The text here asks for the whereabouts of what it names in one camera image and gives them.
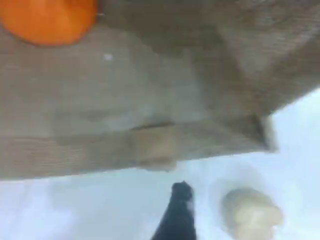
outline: black pole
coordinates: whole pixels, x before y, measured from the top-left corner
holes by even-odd
[[[185,181],[174,183],[170,202],[151,240],[196,240],[194,191]]]

